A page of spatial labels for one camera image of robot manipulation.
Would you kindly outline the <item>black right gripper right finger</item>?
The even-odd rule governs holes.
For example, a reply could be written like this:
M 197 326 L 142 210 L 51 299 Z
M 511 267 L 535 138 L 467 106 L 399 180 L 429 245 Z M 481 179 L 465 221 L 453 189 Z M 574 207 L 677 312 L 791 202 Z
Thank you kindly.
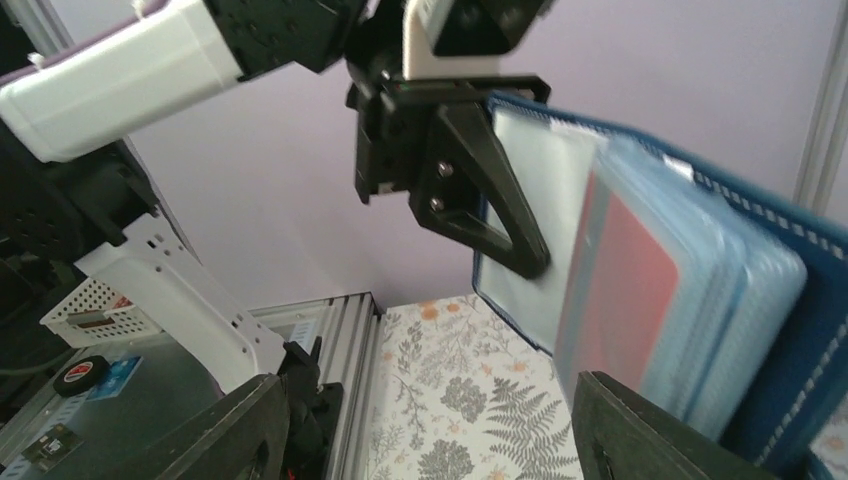
M 772 479 L 603 372 L 578 376 L 572 429 L 586 479 Z

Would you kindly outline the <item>blue leather card holder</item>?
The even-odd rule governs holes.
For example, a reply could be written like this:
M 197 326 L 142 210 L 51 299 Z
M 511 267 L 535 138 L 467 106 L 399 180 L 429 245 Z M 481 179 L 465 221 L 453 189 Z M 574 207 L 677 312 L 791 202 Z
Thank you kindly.
M 778 478 L 830 478 L 811 446 L 847 394 L 846 228 L 637 128 L 508 94 L 488 108 L 550 264 L 527 280 L 477 254 L 473 287 L 551 356 L 562 392 L 557 331 L 596 172 L 680 273 L 638 388 L 620 383 Z

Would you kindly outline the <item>red credit card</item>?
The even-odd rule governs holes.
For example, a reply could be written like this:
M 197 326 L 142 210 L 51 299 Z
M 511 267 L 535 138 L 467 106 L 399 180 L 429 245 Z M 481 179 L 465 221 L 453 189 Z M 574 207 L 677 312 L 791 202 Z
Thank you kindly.
M 583 371 L 638 388 L 679 281 L 672 256 L 609 182 L 591 173 L 554 353 L 569 402 Z

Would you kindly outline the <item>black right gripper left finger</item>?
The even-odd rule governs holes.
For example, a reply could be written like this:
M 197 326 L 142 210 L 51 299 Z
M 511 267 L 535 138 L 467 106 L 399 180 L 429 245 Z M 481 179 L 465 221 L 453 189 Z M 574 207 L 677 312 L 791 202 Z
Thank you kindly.
M 280 479 L 289 429 L 286 383 L 258 375 L 102 479 Z

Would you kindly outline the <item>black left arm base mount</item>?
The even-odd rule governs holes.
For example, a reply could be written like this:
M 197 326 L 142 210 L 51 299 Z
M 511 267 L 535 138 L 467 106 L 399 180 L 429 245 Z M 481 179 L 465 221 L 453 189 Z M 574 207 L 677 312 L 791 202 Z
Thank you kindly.
M 331 451 L 341 414 L 344 387 L 320 381 L 323 338 L 309 351 L 296 341 L 284 343 L 278 371 L 286 392 L 289 427 L 283 455 L 282 479 L 327 479 Z

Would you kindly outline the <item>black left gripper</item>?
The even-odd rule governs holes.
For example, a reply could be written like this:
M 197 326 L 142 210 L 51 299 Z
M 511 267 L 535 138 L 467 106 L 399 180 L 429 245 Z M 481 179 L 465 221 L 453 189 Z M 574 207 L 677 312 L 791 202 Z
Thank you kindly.
M 354 186 L 364 204 L 411 189 L 421 227 L 535 279 L 550 253 L 481 107 L 495 91 L 545 104 L 551 87 L 536 75 L 353 80 Z

